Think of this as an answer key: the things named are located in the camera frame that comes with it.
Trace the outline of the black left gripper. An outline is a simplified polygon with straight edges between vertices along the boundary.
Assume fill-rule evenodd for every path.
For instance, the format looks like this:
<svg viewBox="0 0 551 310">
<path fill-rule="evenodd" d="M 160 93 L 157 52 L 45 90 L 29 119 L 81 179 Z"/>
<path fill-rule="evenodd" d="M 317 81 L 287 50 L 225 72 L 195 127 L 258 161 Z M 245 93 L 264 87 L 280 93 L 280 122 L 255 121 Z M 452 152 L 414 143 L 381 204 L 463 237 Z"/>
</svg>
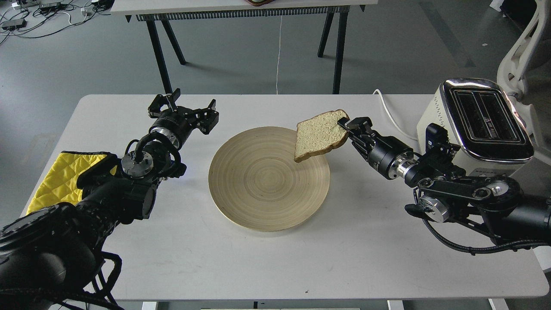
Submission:
<svg viewBox="0 0 551 310">
<path fill-rule="evenodd" d="M 178 110 L 175 101 L 180 96 L 180 90 L 168 94 L 158 94 L 148 107 L 150 118 L 157 118 L 149 133 L 158 132 L 164 135 L 176 149 L 181 149 L 192 131 L 198 129 L 203 135 L 209 135 L 219 121 L 215 99 L 206 108 Z"/>
</svg>

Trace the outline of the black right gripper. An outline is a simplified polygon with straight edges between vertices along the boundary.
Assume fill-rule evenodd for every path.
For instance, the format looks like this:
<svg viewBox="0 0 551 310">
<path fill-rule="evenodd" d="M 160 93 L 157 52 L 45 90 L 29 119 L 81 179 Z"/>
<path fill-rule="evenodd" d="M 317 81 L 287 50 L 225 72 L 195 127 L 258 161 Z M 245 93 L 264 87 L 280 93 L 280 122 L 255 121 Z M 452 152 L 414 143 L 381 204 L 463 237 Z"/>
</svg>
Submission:
<svg viewBox="0 0 551 310">
<path fill-rule="evenodd" d="M 398 178 L 398 165 L 413 159 L 413 149 L 394 136 L 374 135 L 369 117 L 340 118 L 337 124 L 353 143 L 364 147 L 364 160 L 386 179 Z"/>
</svg>

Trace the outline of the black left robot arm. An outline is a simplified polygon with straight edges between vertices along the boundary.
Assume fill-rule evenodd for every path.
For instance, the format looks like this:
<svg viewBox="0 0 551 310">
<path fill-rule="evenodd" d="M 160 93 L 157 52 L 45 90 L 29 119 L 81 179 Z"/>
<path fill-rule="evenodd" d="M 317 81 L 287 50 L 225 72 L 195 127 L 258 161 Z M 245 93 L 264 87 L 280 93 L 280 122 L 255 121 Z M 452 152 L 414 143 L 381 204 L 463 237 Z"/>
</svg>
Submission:
<svg viewBox="0 0 551 310">
<path fill-rule="evenodd" d="M 57 202 L 2 228 L 3 310 L 76 310 L 68 300 L 120 309 L 112 289 L 122 259 L 102 250 L 106 239 L 119 224 L 149 218 L 160 183 L 185 174 L 179 151 L 189 135 L 208 135 L 219 121 L 216 100 L 191 109 L 175 104 L 179 96 L 158 94 L 148 108 L 153 126 L 130 141 L 135 149 L 122 158 L 108 153 L 77 177 L 76 203 Z"/>
</svg>

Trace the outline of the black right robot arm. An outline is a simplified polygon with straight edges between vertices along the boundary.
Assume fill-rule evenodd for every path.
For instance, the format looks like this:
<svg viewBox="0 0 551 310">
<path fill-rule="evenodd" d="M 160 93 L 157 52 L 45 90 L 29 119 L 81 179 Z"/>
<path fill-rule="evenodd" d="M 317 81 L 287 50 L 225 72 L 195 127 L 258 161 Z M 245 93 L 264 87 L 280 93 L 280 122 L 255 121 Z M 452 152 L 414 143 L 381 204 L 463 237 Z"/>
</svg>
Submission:
<svg viewBox="0 0 551 310">
<path fill-rule="evenodd" d="M 405 211 L 422 219 L 450 249 L 477 255 L 550 245 L 550 199 L 526 195 L 507 176 L 466 175 L 452 162 L 460 147 L 450 143 L 443 127 L 427 126 L 426 152 L 419 155 L 396 137 L 373 130 L 369 117 L 341 118 L 337 124 L 370 167 L 386 179 L 402 178 L 413 189 L 415 202 Z M 488 237 L 493 245 L 459 245 L 439 234 L 433 222 L 460 224 Z"/>
</svg>

